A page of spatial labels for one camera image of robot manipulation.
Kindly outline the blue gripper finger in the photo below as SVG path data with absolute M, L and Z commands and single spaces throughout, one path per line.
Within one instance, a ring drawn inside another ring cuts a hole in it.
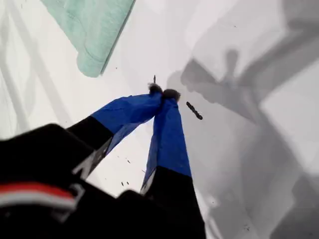
M 73 173 L 86 179 L 115 146 L 139 125 L 152 119 L 162 104 L 163 90 L 149 84 L 149 93 L 111 101 L 67 130 L 93 149 Z
M 178 109 L 179 92 L 166 89 L 155 115 L 142 193 L 147 227 L 156 239 L 204 239 Z

